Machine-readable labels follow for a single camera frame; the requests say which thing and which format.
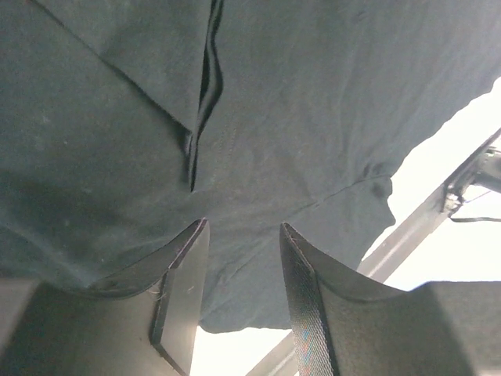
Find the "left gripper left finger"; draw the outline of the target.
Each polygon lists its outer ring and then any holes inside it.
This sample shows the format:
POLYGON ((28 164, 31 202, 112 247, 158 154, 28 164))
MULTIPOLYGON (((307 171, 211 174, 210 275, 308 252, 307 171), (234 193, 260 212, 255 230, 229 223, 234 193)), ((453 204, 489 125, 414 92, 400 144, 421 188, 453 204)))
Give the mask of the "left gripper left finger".
POLYGON ((2 278, 2 374, 189 374, 209 240, 196 220, 84 291, 2 278))

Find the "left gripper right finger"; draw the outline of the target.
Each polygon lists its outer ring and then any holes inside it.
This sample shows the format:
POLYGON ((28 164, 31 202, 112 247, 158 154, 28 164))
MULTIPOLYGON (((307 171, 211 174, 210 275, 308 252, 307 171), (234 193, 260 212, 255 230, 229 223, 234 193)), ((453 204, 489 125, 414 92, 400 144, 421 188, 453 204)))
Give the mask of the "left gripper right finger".
POLYGON ((499 374, 499 282, 401 291, 338 262, 287 224, 279 246, 300 374, 499 374))

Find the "black t-shirt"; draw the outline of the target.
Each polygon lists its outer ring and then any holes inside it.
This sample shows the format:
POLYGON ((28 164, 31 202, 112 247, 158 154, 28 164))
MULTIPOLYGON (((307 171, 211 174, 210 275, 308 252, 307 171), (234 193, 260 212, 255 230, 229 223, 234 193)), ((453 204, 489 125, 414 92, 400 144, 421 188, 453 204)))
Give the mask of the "black t-shirt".
POLYGON ((497 1, 4 1, 1 273, 96 291, 206 218, 202 328, 286 329, 279 226, 356 267, 499 76, 497 1))

